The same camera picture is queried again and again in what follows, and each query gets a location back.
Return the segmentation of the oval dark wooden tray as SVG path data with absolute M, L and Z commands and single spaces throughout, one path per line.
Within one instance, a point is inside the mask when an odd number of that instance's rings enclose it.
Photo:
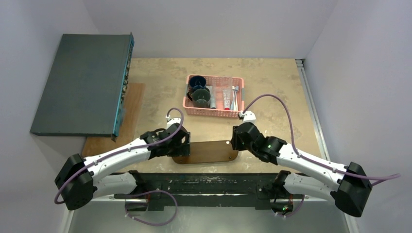
M 173 161 L 181 165 L 230 162 L 237 158 L 238 150 L 233 150 L 229 141 L 191 142 L 190 154 L 184 157 L 173 157 Z

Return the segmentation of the dark green grey mug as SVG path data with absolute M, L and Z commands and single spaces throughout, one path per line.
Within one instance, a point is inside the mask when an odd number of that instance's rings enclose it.
M 191 90 L 187 93 L 187 97 L 196 108 L 210 107 L 211 94 L 207 88 Z

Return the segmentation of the navy blue mug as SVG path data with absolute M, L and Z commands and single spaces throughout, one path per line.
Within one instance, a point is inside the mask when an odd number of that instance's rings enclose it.
M 201 75 L 195 75 L 189 79 L 189 87 L 191 90 L 205 89 L 206 84 L 206 78 Z

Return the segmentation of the white grey toothpaste tube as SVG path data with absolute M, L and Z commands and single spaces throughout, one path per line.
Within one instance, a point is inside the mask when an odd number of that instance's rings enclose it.
M 210 100 L 209 100 L 209 107 L 210 109 L 216 109 L 216 100 L 215 100 L 215 94 L 213 90 L 212 85 L 207 85 L 206 88 L 209 90 L 210 93 Z

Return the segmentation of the clear crystal toothbrush holder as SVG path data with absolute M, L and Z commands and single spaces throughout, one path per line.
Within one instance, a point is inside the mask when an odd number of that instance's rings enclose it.
M 226 76 L 217 76 L 212 79 L 212 87 L 214 91 L 232 90 L 233 78 Z

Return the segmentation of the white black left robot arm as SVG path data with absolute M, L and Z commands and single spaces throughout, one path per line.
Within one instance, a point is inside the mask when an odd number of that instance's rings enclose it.
M 143 196 L 145 185 L 130 173 L 114 172 L 131 164 L 162 156 L 185 157 L 190 154 L 190 132 L 174 123 L 167 129 L 142 134 L 132 142 L 103 154 L 83 158 L 70 156 L 54 182 L 58 188 L 56 204 L 76 210 L 92 199 L 110 194 L 128 194 L 134 199 Z

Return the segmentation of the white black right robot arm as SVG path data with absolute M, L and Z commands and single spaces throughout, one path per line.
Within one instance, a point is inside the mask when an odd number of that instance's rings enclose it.
M 233 127 L 231 145 L 234 150 L 249 151 L 262 162 L 301 172 L 274 182 L 276 196 L 308 195 L 331 201 L 344 213 L 361 217 L 372 191 L 361 165 L 338 164 L 301 150 L 294 151 L 292 144 L 275 136 L 264 136 L 251 122 Z

